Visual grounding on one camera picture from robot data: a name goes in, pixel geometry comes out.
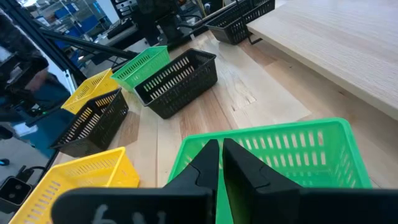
wooden tabletop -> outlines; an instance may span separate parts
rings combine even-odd
[[[398,2],[296,0],[249,30],[398,119]]]
[[[189,48],[217,55],[217,84],[170,119],[124,91],[129,114],[111,148],[125,146],[140,187],[166,184],[182,139],[191,134],[339,116],[354,130],[375,187],[398,187],[398,122],[265,41],[229,45],[211,32]],[[60,154],[55,163],[71,158]]]

yellow basket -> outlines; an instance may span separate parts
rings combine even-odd
[[[139,176],[124,147],[53,166],[11,223],[48,224],[58,196],[79,187],[138,187]]]
[[[117,89],[118,83],[110,78],[112,74],[112,70],[107,69],[86,79],[61,108],[77,114],[88,100]]]

light wooden surface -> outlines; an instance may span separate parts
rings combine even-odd
[[[249,30],[398,119],[398,2],[296,0]]]
[[[374,186],[398,187],[398,121],[267,42],[232,46],[206,32],[170,55],[190,47],[217,54],[218,83],[175,116],[164,120],[124,92],[130,112],[109,148],[126,147],[140,187],[166,184],[190,134],[333,116],[351,123]],[[56,163],[70,159],[60,155]]]

black basket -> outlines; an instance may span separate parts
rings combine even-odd
[[[227,9],[207,27],[217,40],[238,44],[250,35],[247,23],[275,9],[275,0],[244,0]]]
[[[93,98],[79,110],[51,148],[73,157],[107,150],[129,107],[121,89]]]
[[[215,58],[189,49],[134,90],[144,106],[169,118],[217,82]]]

basket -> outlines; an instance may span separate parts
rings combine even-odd
[[[111,78],[115,79],[126,90],[134,91],[134,87],[169,62],[167,46],[149,47],[120,68]]]
[[[51,148],[73,157],[103,152],[107,150],[128,110],[121,89],[98,96],[82,107]]]
[[[118,83],[110,78],[112,74],[112,70],[108,69],[86,79],[61,108],[77,114],[88,100],[117,89]]]
[[[275,0],[243,0],[209,23],[207,27],[217,40],[238,44],[249,36],[247,23],[275,9]]]
[[[12,218],[12,224],[47,224],[58,196],[79,187],[138,187],[124,147],[53,166]]]
[[[351,127],[342,118],[189,136],[183,140],[169,181],[210,139],[217,139],[222,149],[224,138],[234,139],[277,172],[303,187],[371,188]],[[217,223],[233,223],[222,170],[218,180],[216,220]]]
[[[161,118],[169,118],[217,82],[215,58],[189,49],[136,86],[136,95]]]

